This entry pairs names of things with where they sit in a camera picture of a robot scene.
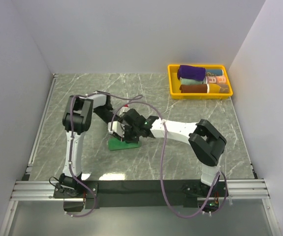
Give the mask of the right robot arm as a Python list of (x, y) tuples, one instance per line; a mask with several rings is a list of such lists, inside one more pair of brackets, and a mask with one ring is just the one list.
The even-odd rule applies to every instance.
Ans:
[(128, 108), (117, 121), (109, 125), (109, 131), (126, 143), (138, 143), (139, 138), (144, 137), (166, 138), (189, 145), (202, 164), (202, 194), (212, 196), (217, 191), (214, 178), (220, 171), (219, 162), (227, 140), (208, 120), (179, 122), (158, 116), (145, 118), (135, 109)]

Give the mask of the green towel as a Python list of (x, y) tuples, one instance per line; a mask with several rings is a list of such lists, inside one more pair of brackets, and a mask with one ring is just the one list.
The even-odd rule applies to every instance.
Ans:
[(117, 150), (125, 150), (125, 149), (132, 149), (132, 148), (139, 148), (141, 147), (141, 143), (126, 143), (122, 142), (116, 138), (110, 138), (108, 140), (108, 149), (110, 151), (117, 151)]

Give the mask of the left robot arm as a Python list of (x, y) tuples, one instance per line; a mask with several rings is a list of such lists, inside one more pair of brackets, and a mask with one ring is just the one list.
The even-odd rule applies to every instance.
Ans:
[(120, 123), (120, 117), (113, 113), (111, 97), (111, 94), (101, 91), (69, 97), (63, 115), (63, 126), (67, 136), (66, 158), (59, 183), (66, 194), (73, 198), (83, 192), (83, 185), (80, 183), (81, 157), (84, 137), (91, 126), (93, 113), (108, 125), (111, 135), (119, 140), (124, 138), (124, 126)]

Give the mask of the purple towel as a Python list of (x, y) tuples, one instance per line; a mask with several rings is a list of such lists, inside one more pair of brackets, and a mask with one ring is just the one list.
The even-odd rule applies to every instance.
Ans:
[(180, 65), (177, 71), (178, 79), (191, 79), (203, 81), (206, 76), (206, 69), (204, 67), (197, 67), (191, 65)]

